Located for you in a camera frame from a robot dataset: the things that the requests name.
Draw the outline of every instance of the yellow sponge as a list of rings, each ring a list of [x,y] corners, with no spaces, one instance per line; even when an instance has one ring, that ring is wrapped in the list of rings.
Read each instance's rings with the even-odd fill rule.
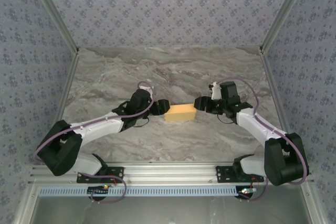
[[[194,120],[196,109],[194,104],[170,105],[170,109],[165,113],[164,119],[167,122],[171,121],[189,121]]]

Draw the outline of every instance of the patterned wallpaper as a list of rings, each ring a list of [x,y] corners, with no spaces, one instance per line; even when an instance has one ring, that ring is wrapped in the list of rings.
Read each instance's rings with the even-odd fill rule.
[[[336,223],[336,0],[297,0],[268,59],[292,130]]]
[[[0,0],[0,223],[12,223],[72,53],[40,0]]]
[[[77,46],[260,45],[283,0],[53,0]]]

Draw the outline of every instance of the marble surface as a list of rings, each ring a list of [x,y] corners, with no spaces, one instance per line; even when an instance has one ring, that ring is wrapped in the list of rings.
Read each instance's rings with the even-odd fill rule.
[[[247,80],[260,98],[259,113],[280,127],[258,49],[233,47],[80,49],[64,119],[81,122],[108,113],[129,100],[141,80],[156,86],[158,99],[179,104],[210,95],[208,85],[227,76]],[[236,84],[241,100],[255,105],[250,90]],[[263,148],[241,127],[198,111],[188,122],[167,123],[163,116],[152,116],[142,128],[104,136],[81,151],[106,161],[232,161]]]

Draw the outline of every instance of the black mounting bracket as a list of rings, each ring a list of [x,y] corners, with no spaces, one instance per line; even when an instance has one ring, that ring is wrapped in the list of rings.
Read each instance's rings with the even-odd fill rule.
[[[252,183],[255,182],[252,177],[255,177],[259,182],[264,182],[263,177],[254,174],[246,176],[244,180],[238,179],[232,166],[216,166],[216,175],[218,183]]]
[[[106,176],[113,175],[120,178],[124,178],[124,167],[107,167]],[[120,184],[122,183],[118,179],[113,178],[91,178],[78,173],[77,183],[79,184]]]

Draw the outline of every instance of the purple cable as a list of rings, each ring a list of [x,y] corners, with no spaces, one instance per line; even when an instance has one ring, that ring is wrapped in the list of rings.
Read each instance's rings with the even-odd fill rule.
[[[119,201],[121,201],[125,195],[126,195],[126,192],[127,192],[127,185],[126,185],[126,182],[125,180],[123,180],[122,178],[118,177],[118,176],[114,176],[114,175],[105,175],[105,176],[100,176],[100,175],[90,175],[90,174],[87,174],[87,173],[81,173],[82,175],[84,176],[87,176],[87,177],[90,177],[90,178],[114,178],[114,179],[117,179],[119,181],[121,181],[123,184],[124,184],[124,192],[122,193],[122,195],[118,198],[118,199],[115,199],[115,200],[108,200],[108,201],[96,201],[93,199],[93,195],[95,194],[96,191],[99,191],[99,189],[95,189],[93,190],[93,192],[91,193],[91,200],[92,200],[92,203],[96,202],[98,204],[112,204],[112,203],[117,203]]]
[[[257,97],[257,93],[255,92],[255,90],[253,89],[253,87],[247,81],[245,81],[244,79],[242,79],[240,77],[226,77],[223,80],[221,80],[218,84],[221,84],[221,83],[223,83],[224,81],[227,81],[227,80],[239,80],[239,81],[242,81],[243,83],[245,83],[251,89],[251,91],[252,91],[252,93],[253,93],[253,95],[254,95],[254,97],[256,99],[256,102],[257,102],[257,105],[255,106],[255,108],[253,110],[253,114],[254,114],[255,119],[262,126],[266,127],[270,131],[273,131],[277,135],[281,136],[294,149],[294,151],[298,155],[298,157],[299,157],[299,159],[301,161],[301,164],[303,166],[303,176],[302,176],[302,178],[301,178],[300,181],[298,181],[298,182],[289,182],[289,184],[292,184],[292,185],[301,185],[306,180],[306,178],[307,178],[307,166],[306,166],[306,163],[305,163],[305,159],[303,158],[303,155],[301,154],[301,152],[299,151],[299,149],[294,145],[294,143],[289,138],[287,138],[285,135],[283,135],[282,133],[280,133],[276,129],[270,127],[269,125],[265,124],[262,120],[259,119],[259,117],[256,115],[257,110],[259,108],[259,99]],[[259,195],[259,197],[255,198],[255,199],[250,199],[249,201],[256,201],[256,200],[259,200],[259,199],[263,198],[263,196],[265,195],[265,192],[267,190],[267,186],[268,186],[268,179],[266,178],[266,188],[265,188],[265,190],[262,192],[261,195]]]
[[[139,88],[140,84],[142,84],[142,83],[146,84],[146,85],[152,90],[152,92],[153,92],[153,95],[152,95],[152,101],[151,101],[151,103],[148,105],[148,107],[147,107],[146,109],[144,109],[143,111],[141,111],[141,112],[139,112],[139,113],[137,113],[137,114],[134,114],[134,115],[112,115],[112,116],[107,117],[107,119],[106,119],[106,118],[96,119],[96,120],[93,120],[92,122],[88,122],[88,123],[85,123],[85,124],[83,124],[83,125],[78,125],[78,126],[76,126],[76,127],[69,128],[69,129],[66,129],[66,130],[64,130],[64,131],[58,132],[57,134],[55,134],[55,135],[53,135],[52,137],[48,138],[44,143],[42,143],[42,145],[39,146],[39,148],[36,149],[36,151],[34,152],[34,155],[33,155],[34,159],[35,159],[36,161],[41,161],[41,159],[37,156],[37,154],[38,154],[38,153],[39,153],[39,152],[40,152],[40,151],[41,151],[47,144],[49,144],[49,143],[50,143],[51,141],[53,141],[55,138],[57,138],[57,137],[59,137],[59,136],[65,134],[65,133],[68,133],[68,132],[70,132],[70,131],[74,131],[74,130],[78,130],[78,129],[80,129],[81,127],[87,127],[87,126],[90,126],[90,125],[95,124],[95,123],[100,123],[100,122],[105,121],[105,120],[117,119],[117,118],[134,118],[134,117],[139,116],[139,115],[142,115],[143,113],[145,113],[146,111],[148,111],[148,110],[151,108],[151,106],[153,105],[153,103],[154,103],[154,97],[155,97],[155,94],[154,94],[154,90],[153,90],[152,86],[151,86],[148,82],[146,82],[146,81],[140,81],[140,82],[138,83],[138,88]]]

